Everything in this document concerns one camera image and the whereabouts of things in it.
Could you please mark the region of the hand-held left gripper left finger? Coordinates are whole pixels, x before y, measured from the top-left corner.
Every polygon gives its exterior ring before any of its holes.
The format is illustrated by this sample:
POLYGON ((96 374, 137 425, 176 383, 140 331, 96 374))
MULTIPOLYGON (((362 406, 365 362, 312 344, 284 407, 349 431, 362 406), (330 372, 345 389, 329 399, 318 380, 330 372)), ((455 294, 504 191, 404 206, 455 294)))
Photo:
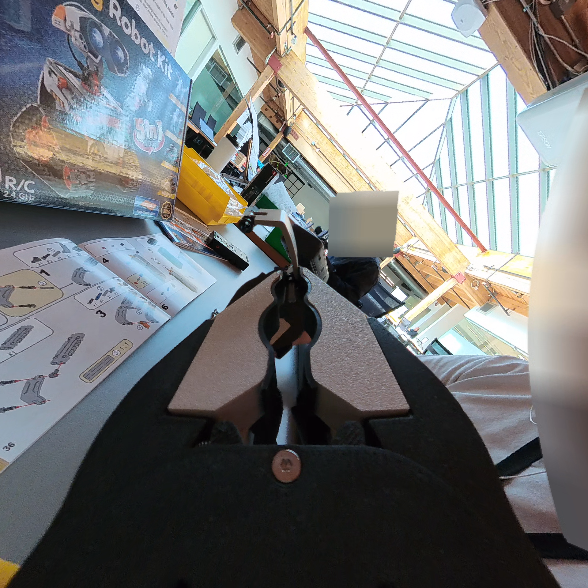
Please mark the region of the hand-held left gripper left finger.
POLYGON ((168 410, 233 423, 244 441, 275 445, 283 414, 275 355, 260 321, 275 305, 278 270, 246 283, 252 286, 214 320, 187 369, 168 410))

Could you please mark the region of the black cardboard box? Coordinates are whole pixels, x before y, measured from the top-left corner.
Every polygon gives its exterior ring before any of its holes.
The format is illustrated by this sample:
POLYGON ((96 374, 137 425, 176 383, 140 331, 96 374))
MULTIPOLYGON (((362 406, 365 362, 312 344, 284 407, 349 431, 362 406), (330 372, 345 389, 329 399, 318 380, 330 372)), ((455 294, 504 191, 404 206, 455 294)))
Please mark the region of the black cardboard box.
POLYGON ((271 164, 262 167, 254 178, 243 188, 240 195, 246 200, 248 205, 253 204, 258 196, 276 180, 279 176, 278 171, 271 164))

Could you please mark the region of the small yellow bin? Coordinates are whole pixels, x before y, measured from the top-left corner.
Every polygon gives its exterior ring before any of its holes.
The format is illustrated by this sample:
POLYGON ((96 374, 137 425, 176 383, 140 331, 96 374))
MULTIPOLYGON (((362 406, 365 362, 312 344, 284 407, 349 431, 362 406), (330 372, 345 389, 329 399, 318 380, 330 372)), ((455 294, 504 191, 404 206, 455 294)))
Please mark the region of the small yellow bin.
POLYGON ((238 222, 247 202, 193 149, 183 147, 177 197, 207 225, 238 222))

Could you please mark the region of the black bag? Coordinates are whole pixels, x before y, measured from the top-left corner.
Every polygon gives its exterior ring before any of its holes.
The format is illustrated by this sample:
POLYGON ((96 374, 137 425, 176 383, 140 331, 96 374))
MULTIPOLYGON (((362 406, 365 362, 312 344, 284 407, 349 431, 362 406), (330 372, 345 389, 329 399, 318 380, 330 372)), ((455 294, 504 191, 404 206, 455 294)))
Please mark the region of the black bag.
POLYGON ((298 253, 299 266, 310 270, 314 275, 327 283, 329 269, 323 242, 313 231, 293 225, 295 245, 298 253))

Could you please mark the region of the blue robot kit box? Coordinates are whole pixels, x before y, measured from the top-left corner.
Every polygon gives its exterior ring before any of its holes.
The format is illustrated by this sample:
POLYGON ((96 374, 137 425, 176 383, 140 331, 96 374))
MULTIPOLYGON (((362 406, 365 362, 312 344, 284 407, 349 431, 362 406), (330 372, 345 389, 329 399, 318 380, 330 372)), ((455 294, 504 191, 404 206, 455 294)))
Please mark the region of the blue robot kit box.
POLYGON ((1 1, 1 201, 168 221, 182 1, 1 1))

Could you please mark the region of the white ceiling device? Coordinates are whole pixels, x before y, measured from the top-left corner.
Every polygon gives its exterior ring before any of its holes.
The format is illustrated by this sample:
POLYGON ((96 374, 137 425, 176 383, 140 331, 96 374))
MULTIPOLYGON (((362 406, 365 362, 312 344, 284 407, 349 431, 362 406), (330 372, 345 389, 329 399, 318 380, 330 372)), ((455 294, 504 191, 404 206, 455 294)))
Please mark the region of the white ceiling device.
POLYGON ((488 11, 482 1, 458 1, 451 13, 458 31, 466 38, 472 36, 488 18, 488 11))

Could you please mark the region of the wooden board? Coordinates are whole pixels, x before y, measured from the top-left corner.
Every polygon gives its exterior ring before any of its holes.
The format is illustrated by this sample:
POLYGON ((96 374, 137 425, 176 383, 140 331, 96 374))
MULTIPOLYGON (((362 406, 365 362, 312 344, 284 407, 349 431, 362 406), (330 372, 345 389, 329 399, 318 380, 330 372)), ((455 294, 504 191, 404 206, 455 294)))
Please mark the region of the wooden board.
POLYGON ((264 227, 258 227, 245 234, 242 238, 245 252, 260 268, 282 267, 282 256, 264 240, 266 233, 264 227))

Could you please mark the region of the open instruction booklet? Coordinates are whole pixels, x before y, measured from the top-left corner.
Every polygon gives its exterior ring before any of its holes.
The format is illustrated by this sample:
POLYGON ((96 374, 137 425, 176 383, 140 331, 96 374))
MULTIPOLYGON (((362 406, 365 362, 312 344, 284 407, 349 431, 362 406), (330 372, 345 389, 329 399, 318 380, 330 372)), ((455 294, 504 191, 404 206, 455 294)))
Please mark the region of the open instruction booklet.
POLYGON ((1 250, 1 470, 214 283, 160 233, 1 250))

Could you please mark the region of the blue leaflet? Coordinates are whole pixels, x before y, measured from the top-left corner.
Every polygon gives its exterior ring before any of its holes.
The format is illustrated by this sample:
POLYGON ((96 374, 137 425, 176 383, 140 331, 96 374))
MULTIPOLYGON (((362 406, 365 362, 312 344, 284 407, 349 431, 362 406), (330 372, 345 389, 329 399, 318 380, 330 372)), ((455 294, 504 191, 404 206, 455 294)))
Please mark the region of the blue leaflet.
POLYGON ((202 223, 196 221, 193 226, 174 218, 168 222, 158 221, 157 224, 176 246, 187 251, 218 257, 206 243, 210 230, 202 223))

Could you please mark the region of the white projector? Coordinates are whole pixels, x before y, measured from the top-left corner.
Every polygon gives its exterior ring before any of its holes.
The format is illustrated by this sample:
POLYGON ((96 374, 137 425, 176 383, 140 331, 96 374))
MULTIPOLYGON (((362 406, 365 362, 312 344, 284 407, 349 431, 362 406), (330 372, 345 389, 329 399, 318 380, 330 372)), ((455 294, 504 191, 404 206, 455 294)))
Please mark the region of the white projector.
POLYGON ((559 164, 586 89, 587 73, 583 73, 534 99, 517 115, 519 127, 546 165, 559 164))

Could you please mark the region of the curved grey panel with pins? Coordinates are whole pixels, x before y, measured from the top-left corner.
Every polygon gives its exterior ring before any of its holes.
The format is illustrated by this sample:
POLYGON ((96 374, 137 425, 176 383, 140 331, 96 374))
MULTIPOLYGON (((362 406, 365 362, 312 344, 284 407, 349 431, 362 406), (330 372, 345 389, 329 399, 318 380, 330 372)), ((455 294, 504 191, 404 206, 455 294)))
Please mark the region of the curved grey panel with pins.
POLYGON ((280 209, 260 209, 258 211, 243 214, 238 222, 239 230, 243 233, 251 233, 257 225, 278 227, 288 250, 291 270, 288 270, 296 279, 300 277, 298 252, 293 234, 292 223, 285 211, 280 209))

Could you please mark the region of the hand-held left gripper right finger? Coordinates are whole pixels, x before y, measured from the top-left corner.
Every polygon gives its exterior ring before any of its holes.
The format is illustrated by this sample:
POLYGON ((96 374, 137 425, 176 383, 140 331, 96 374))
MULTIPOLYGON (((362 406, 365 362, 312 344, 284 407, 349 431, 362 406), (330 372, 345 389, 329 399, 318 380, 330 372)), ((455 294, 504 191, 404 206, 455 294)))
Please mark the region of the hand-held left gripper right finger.
POLYGON ((345 422, 404 417, 409 405, 374 334, 373 322, 308 270, 304 301, 316 333, 299 351, 292 408, 302 443, 327 445, 345 422))

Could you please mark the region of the clear plastic bags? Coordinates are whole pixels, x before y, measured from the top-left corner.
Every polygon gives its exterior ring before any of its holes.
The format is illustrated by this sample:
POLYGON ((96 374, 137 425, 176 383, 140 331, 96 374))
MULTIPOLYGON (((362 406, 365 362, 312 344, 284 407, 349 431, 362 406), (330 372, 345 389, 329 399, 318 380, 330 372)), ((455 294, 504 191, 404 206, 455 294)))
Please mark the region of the clear plastic bags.
POLYGON ((194 163, 192 186, 209 209, 207 222, 220 221, 223 216, 241 217, 247 205, 240 196, 198 154, 190 153, 190 158, 194 163))

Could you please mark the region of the green plastic bin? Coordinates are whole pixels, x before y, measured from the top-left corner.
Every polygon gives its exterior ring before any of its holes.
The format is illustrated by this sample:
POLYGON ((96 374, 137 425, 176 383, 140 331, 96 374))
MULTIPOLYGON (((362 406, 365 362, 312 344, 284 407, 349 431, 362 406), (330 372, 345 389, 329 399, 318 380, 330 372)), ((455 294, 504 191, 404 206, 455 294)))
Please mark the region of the green plastic bin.
POLYGON ((288 251, 285 247, 285 242, 283 240, 282 230, 278 227, 268 227, 268 231, 269 233, 265 238, 265 243, 267 243, 273 250, 275 250, 277 254, 281 255, 283 259, 290 262, 288 251))

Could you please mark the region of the black control box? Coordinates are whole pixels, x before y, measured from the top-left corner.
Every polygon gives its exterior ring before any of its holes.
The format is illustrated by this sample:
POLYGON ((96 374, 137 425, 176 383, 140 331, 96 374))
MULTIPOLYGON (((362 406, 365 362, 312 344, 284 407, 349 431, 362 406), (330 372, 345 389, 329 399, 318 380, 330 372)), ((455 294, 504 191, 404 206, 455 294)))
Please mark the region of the black control box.
POLYGON ((247 255, 217 231, 212 232, 207 237, 205 244, 235 268, 243 271, 249 267, 247 255))

